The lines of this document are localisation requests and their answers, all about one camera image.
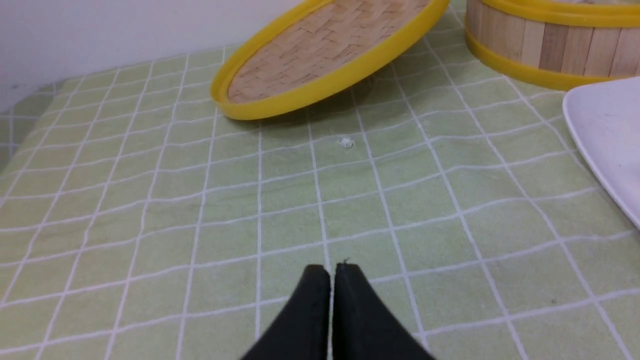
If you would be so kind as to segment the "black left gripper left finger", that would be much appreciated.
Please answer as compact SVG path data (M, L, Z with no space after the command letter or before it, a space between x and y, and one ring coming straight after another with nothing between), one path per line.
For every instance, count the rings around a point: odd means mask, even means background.
M329 272L307 265L281 312L242 359L326 360L330 292Z

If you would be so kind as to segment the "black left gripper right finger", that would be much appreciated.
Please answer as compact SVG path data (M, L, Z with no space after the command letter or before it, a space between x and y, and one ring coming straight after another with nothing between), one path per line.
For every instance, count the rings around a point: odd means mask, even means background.
M359 265L338 263L334 274L334 360L432 360L377 295Z

